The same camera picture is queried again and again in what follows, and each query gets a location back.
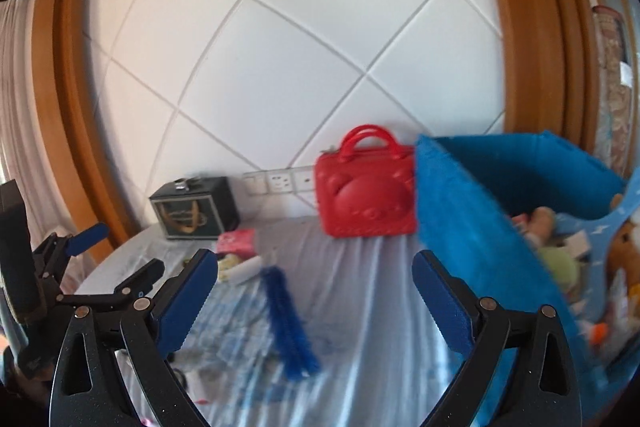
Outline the pink tissue pack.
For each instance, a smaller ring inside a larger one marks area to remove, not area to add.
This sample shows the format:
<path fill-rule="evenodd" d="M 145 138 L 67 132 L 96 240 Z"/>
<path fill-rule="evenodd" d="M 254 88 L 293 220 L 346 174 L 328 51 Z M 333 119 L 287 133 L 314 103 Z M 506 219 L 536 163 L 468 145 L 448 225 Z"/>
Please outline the pink tissue pack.
<path fill-rule="evenodd" d="M 256 231 L 243 229 L 224 232 L 217 239 L 216 251 L 218 254 L 232 254 L 243 259 L 255 257 Z"/>

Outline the yellow green wipes pack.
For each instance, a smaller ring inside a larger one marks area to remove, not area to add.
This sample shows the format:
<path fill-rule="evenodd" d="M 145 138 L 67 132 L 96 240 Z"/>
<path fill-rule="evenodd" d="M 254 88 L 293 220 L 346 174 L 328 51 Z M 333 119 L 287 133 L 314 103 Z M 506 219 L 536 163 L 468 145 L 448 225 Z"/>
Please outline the yellow green wipes pack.
<path fill-rule="evenodd" d="M 235 254 L 226 254 L 224 256 L 219 256 L 217 262 L 218 279 L 223 281 L 227 280 L 228 272 L 239 265 L 241 262 L 242 259 Z"/>

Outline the black gift box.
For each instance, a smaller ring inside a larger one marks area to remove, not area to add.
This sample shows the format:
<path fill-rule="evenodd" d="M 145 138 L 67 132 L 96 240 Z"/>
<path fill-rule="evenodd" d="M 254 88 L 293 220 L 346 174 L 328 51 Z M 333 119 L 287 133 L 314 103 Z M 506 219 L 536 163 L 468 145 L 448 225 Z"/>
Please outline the black gift box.
<path fill-rule="evenodd" d="M 241 219 L 226 176 L 198 178 L 190 192 L 177 192 L 172 182 L 150 196 L 166 239 L 218 239 L 234 231 Z"/>

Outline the beige curtain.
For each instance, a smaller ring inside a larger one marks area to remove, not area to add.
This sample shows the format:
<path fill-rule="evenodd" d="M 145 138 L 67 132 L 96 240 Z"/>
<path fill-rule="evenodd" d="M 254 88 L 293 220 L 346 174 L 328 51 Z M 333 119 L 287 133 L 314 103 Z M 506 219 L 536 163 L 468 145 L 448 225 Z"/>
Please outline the beige curtain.
<path fill-rule="evenodd" d="M 1 0 L 1 179 L 17 182 L 30 243 L 75 231 L 56 185 L 39 129 L 29 23 L 32 0 Z"/>

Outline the white tissue roll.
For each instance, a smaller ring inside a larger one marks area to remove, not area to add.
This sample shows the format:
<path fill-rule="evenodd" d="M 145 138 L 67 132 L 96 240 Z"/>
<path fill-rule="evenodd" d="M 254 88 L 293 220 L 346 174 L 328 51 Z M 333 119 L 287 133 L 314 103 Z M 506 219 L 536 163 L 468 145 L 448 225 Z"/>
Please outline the white tissue roll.
<path fill-rule="evenodd" d="M 247 259 L 227 271 L 228 282 L 232 285 L 241 285 L 250 281 L 258 277 L 263 266 L 262 257 L 255 256 Z"/>

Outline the metal clip on box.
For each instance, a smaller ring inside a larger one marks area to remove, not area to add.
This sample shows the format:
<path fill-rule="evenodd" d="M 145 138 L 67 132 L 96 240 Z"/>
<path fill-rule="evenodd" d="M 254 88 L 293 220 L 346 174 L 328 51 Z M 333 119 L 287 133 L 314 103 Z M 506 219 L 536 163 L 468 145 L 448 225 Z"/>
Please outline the metal clip on box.
<path fill-rule="evenodd" d="M 172 187 L 177 192 L 190 192 L 195 190 L 199 183 L 198 178 L 179 178 L 172 182 Z"/>

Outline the green plush toy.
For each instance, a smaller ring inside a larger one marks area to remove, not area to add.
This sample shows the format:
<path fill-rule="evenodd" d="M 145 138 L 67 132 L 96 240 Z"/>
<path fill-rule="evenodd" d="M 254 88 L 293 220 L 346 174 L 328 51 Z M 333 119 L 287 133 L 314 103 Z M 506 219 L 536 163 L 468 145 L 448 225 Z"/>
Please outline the green plush toy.
<path fill-rule="evenodd" d="M 577 286 L 580 263 L 565 246 L 544 246 L 538 249 L 537 255 L 563 294 L 570 293 Z"/>

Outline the blue fluffy duster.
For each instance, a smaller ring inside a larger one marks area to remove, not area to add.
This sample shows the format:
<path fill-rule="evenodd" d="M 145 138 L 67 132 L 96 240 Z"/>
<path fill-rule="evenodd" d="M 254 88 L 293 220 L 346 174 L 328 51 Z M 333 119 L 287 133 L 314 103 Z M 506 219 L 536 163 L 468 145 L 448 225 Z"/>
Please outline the blue fluffy duster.
<path fill-rule="evenodd" d="M 290 381 L 301 381 L 320 371 L 320 362 L 311 348 L 288 291 L 284 272 L 275 265 L 260 272 L 274 344 L 283 363 L 284 373 Z"/>

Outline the brown bear plush toy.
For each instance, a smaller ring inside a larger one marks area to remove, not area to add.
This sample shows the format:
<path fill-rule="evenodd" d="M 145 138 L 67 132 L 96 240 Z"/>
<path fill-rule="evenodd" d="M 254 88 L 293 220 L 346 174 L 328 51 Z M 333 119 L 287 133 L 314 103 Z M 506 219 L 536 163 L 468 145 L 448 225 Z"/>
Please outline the brown bear plush toy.
<path fill-rule="evenodd" d="M 630 217 L 614 235 L 608 257 L 606 257 L 606 277 L 612 283 L 616 273 L 623 270 L 626 277 L 628 293 L 639 285 L 639 209 Z"/>

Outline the blue plastic storage bin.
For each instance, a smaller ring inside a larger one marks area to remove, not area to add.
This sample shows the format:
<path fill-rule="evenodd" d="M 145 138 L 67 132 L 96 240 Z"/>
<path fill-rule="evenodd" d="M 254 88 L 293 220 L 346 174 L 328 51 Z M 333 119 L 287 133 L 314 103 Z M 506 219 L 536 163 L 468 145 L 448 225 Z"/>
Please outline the blue plastic storage bin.
<path fill-rule="evenodd" d="M 605 311 L 605 255 L 615 232 L 639 207 L 639 177 L 629 180 L 550 132 L 421 136 L 416 160 L 420 241 L 478 297 L 509 309 L 558 311 L 577 371 L 582 418 L 592 421 L 639 366 L 639 350 L 605 366 L 587 347 L 579 321 Z M 585 232 L 590 268 L 582 306 L 573 309 L 512 217 L 544 206 L 562 234 Z"/>

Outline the white power socket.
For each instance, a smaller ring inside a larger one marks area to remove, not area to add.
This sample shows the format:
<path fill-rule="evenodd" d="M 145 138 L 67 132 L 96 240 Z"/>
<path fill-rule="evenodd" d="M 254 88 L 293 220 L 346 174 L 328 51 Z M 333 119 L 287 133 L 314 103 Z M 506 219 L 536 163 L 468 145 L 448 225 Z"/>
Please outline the white power socket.
<path fill-rule="evenodd" d="M 292 172 L 288 169 L 267 171 L 266 180 L 271 194 L 291 194 L 294 192 Z"/>

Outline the red bear plastic case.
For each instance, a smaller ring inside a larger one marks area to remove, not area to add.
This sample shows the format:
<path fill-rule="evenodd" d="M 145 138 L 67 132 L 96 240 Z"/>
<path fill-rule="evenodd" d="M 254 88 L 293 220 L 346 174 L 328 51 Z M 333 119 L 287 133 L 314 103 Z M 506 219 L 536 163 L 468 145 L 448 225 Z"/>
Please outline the red bear plastic case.
<path fill-rule="evenodd" d="M 323 231 L 333 237 L 416 233 L 414 147 L 385 128 L 363 124 L 314 164 Z"/>

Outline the rolled patterned carpet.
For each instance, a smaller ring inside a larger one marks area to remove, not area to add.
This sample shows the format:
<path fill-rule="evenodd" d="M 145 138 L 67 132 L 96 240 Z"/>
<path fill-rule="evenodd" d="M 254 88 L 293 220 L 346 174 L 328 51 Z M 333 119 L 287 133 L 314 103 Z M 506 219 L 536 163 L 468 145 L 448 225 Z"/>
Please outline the rolled patterned carpet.
<path fill-rule="evenodd" d="M 599 102 L 594 155 L 625 176 L 634 117 L 634 78 L 622 14 L 604 5 L 592 8 L 596 23 Z"/>

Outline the white wall switch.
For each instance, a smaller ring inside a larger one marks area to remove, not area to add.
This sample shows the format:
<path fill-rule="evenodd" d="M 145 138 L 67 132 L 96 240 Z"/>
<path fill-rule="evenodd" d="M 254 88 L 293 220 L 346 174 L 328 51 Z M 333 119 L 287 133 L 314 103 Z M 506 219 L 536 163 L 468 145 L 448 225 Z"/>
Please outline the white wall switch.
<path fill-rule="evenodd" d="M 267 178 L 264 172 L 244 173 L 242 181 L 247 194 L 250 196 L 262 196 L 269 193 Z"/>

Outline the white blank wall plate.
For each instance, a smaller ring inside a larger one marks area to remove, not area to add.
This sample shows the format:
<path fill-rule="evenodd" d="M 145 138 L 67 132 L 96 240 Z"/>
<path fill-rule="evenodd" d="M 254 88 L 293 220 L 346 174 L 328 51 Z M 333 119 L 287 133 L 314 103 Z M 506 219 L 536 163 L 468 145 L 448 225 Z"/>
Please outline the white blank wall plate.
<path fill-rule="evenodd" d="M 295 168 L 292 170 L 292 178 L 296 193 L 306 193 L 314 191 L 314 168 Z"/>

